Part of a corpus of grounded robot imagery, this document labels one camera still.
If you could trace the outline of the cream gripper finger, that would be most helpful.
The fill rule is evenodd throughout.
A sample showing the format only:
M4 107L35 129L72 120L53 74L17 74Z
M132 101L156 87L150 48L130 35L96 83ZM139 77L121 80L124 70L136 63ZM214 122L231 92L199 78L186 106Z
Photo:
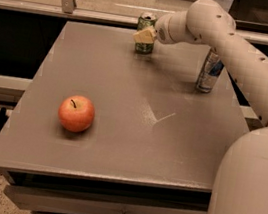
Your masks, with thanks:
M142 44L152 44L156 39L156 30L153 26L136 31L133 34L134 41Z

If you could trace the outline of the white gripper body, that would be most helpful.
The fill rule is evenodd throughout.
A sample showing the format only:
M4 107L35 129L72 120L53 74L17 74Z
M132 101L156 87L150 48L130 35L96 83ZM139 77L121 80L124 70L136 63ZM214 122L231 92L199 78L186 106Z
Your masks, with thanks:
M173 17L172 14L163 15L155 23L156 39L162 44L173 44L174 40L171 38L169 33L170 19Z

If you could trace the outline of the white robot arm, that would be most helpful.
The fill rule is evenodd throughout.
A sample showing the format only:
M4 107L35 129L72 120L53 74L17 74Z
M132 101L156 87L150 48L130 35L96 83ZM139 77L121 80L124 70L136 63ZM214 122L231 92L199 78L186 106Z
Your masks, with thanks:
M236 31L231 15L214 0L197 0L186 11L163 15L133 37L142 44L187 42L216 51L247 99L242 115L261 126L226 151L207 214L268 214L268 56Z

